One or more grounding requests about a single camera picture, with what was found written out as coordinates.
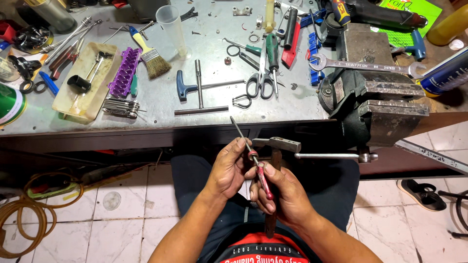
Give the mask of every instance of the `black rubber ring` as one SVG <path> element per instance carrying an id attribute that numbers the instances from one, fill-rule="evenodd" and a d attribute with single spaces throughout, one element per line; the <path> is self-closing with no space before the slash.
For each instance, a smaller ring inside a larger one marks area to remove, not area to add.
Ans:
<path id="1" fill-rule="evenodd" d="M 28 89 L 24 89 L 24 86 L 26 85 L 29 85 L 29 88 Z M 34 81 L 32 80 L 25 80 L 23 81 L 21 84 L 20 84 L 20 92 L 23 93 L 23 94 L 28 94 L 28 93 L 31 93 L 34 89 Z"/>
<path id="2" fill-rule="evenodd" d="M 231 47 L 236 47 L 236 48 L 239 49 L 239 51 L 238 51 L 237 53 L 235 53 L 234 55 L 233 55 L 233 54 L 229 54 L 229 48 L 231 48 Z M 233 45 L 230 45 L 230 46 L 228 46 L 228 47 L 226 48 L 226 53 L 227 53 L 229 56 L 231 56 L 231 57 L 235 57 L 235 56 L 239 55 L 240 52 L 241 52 L 241 48 L 240 48 L 238 45 L 234 45 L 234 44 L 233 44 Z"/>
<path id="3" fill-rule="evenodd" d="M 40 90 L 37 90 L 37 87 L 39 87 L 40 85 L 44 85 L 44 87 Z M 43 93 L 46 89 L 47 89 L 47 85 L 45 84 L 45 81 L 39 81 L 39 82 L 36 82 L 36 84 L 34 84 L 34 92 L 37 94 Z"/>

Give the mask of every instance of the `green screwdriver handle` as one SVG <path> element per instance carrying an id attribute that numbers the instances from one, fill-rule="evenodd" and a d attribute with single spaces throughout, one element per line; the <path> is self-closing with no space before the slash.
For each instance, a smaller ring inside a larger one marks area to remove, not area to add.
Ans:
<path id="1" fill-rule="evenodd" d="M 262 48 L 260 47 L 254 47 L 251 45 L 245 45 L 245 50 L 249 51 L 250 53 L 257 55 L 260 57 L 260 54 L 262 53 Z"/>
<path id="2" fill-rule="evenodd" d="M 268 56 L 268 62 L 270 63 L 270 71 L 278 70 L 278 40 L 275 34 L 269 34 L 266 37 L 266 53 Z"/>

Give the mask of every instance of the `yellow bottle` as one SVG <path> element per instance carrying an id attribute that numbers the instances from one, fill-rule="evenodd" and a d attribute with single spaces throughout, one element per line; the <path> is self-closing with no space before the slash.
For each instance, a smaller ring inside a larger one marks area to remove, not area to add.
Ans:
<path id="1" fill-rule="evenodd" d="M 276 27 L 274 4 L 275 0 L 266 0 L 265 21 L 263 22 L 263 27 L 267 33 L 271 33 L 273 28 Z"/>
<path id="2" fill-rule="evenodd" d="M 445 46 L 468 28 L 468 4 L 449 15 L 427 32 L 427 40 L 437 46 Z"/>

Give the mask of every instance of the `yellow brush handle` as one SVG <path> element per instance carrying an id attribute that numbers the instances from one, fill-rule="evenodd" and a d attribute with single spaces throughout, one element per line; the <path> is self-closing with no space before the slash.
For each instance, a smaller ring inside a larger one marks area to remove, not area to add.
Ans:
<path id="1" fill-rule="evenodd" d="M 141 37 L 140 33 L 136 33 L 132 37 L 133 39 L 135 39 L 137 44 L 143 49 L 142 54 L 145 54 L 146 52 L 151 51 L 152 48 L 149 48 L 148 46 L 146 46 L 145 41 Z"/>

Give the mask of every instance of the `black shoe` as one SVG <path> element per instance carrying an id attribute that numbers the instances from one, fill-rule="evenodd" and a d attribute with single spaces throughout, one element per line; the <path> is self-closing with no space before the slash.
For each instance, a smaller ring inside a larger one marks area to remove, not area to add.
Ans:
<path id="1" fill-rule="evenodd" d="M 407 193 L 420 206 L 429 211 L 442 211 L 447 208 L 447 204 L 435 193 L 436 187 L 430 183 L 417 183 L 412 179 L 398 180 L 396 185 L 403 192 Z"/>

